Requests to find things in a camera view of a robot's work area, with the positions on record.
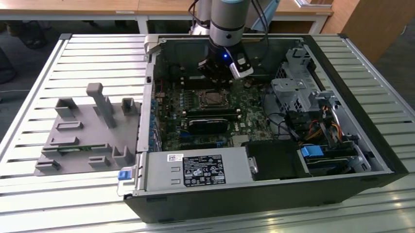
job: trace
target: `power supply label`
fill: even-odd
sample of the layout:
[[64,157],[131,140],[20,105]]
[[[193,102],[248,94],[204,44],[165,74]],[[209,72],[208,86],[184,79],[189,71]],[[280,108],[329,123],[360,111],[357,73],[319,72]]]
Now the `power supply label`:
[[185,187],[227,183],[221,155],[183,157],[183,176]]

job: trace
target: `aluminum table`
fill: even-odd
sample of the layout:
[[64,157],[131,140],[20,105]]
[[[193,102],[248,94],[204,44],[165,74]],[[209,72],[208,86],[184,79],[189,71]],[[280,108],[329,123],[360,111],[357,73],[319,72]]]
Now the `aluminum table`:
[[[313,36],[409,175],[340,204],[145,224],[116,194],[117,172],[34,177],[57,98],[90,104],[88,83],[111,102],[141,100],[144,35],[60,39],[0,144],[0,232],[408,232],[415,228],[415,113],[348,39]],[[328,82],[321,80],[327,89]],[[132,189],[125,184],[124,190]]]

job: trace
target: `black wire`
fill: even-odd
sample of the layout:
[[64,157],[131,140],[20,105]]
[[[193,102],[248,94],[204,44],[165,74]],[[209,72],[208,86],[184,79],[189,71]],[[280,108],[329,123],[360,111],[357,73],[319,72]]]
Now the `black wire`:
[[[195,2],[195,6],[193,6],[193,15],[195,15],[195,9],[196,9],[196,2],[197,2],[199,0],[195,0],[193,2]],[[195,20],[195,18],[192,17],[192,26],[193,26],[193,29],[195,29],[195,26],[196,26],[196,20]]]
[[199,2],[199,0],[195,0],[193,3],[189,5],[189,8],[188,8],[188,13],[189,15],[192,16],[193,20],[197,22],[197,24],[200,25],[200,27],[208,29],[207,26],[203,25],[203,22],[200,21],[200,19],[195,16],[195,8],[196,8],[196,3]]
[[261,60],[264,59],[264,57],[267,56],[268,50],[269,50],[268,24],[265,23],[267,19],[263,19],[263,17],[265,17],[265,13],[264,13],[264,11],[263,11],[263,9],[261,9],[261,6],[260,6],[260,4],[259,4],[259,1],[257,1],[257,0],[251,0],[251,3],[252,3],[252,6],[253,6],[253,9],[255,9],[255,11],[256,11],[257,17],[259,17],[259,19],[260,19],[261,26],[264,27],[264,30],[265,30],[264,37],[259,40],[260,42],[264,41],[264,40],[267,40],[265,52],[264,52],[264,54],[263,54],[261,57],[260,57],[260,61],[261,61]]

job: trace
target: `green circuit board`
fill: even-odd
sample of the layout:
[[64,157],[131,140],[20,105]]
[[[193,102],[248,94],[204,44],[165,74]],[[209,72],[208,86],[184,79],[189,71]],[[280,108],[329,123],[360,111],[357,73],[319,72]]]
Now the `green circuit board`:
[[[220,90],[184,90],[167,82],[163,86],[156,93],[163,151],[236,147],[244,141],[273,138],[261,109],[263,85],[233,81],[229,89]],[[225,133],[191,135],[184,111],[211,109],[239,109],[237,120],[229,120]]]

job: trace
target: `table leg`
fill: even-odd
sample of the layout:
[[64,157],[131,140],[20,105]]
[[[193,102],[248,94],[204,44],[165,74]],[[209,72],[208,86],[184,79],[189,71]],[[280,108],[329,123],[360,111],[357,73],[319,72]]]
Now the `table leg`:
[[320,34],[323,26],[325,24],[327,16],[319,16],[316,21],[313,21],[312,26],[309,28],[309,34]]
[[148,16],[137,16],[136,21],[139,24],[140,34],[148,34],[148,26],[147,26]]

